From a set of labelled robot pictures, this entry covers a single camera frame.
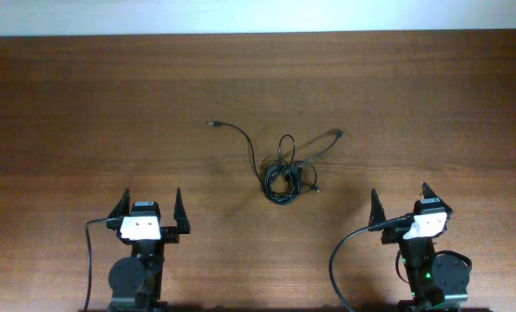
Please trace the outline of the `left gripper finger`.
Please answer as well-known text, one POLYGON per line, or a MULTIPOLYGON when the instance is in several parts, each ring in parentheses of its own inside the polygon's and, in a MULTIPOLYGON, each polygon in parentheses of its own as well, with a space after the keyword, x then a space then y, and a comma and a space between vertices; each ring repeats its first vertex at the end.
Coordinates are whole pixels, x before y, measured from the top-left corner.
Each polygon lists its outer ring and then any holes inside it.
POLYGON ((130 206, 130 190, 127 188, 119 200, 118 204, 108 214, 108 218, 121 218, 128 214, 130 206))
POLYGON ((179 234, 191 233, 191 225, 186 214, 186 210, 182 200, 181 189, 179 187, 177 188, 175 196, 173 219, 177 224, 177 230, 179 234))

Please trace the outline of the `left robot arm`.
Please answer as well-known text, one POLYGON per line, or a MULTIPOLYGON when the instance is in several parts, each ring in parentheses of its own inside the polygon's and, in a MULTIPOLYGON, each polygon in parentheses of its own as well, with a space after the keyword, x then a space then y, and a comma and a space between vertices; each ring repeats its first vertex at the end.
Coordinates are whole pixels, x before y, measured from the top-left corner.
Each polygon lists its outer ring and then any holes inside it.
POLYGON ((168 303, 160 299, 164 249, 167 244, 177 244, 181 235, 191 232, 181 190, 176 191, 173 219, 175 225, 162 226, 157 202, 131 203, 130 191, 124 191, 109 213, 106 226, 131 248, 131 254, 118 260, 108 273, 108 284, 112 290, 109 311, 168 310, 168 303))

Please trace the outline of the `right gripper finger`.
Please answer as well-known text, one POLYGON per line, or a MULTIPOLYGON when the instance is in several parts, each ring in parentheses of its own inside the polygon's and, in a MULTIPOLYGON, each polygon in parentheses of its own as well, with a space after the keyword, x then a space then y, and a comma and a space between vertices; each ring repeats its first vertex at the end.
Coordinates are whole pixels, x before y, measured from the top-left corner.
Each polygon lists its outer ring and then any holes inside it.
POLYGON ((447 204, 435 194, 427 182, 421 184, 421 194, 423 196, 421 200, 423 204, 437 204, 440 207, 447 207, 447 204))
POLYGON ((370 197, 371 210, 369 214, 369 231, 380 231, 382 229, 381 225, 384 224, 387 219, 375 188, 371 190, 370 197))

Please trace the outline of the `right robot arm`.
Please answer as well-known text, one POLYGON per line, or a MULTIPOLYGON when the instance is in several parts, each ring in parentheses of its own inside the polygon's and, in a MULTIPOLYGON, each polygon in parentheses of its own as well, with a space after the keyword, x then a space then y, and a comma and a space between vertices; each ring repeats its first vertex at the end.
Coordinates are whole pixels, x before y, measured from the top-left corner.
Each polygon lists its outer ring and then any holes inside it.
POLYGON ((403 216, 388 219, 375 190, 371 192, 369 226, 382 233, 383 244, 398 244, 410 300, 398 302, 399 311, 459 311, 468 299, 472 270, 470 258, 434 247, 434 239, 447 229, 453 209, 427 183, 421 185, 422 199, 403 216))

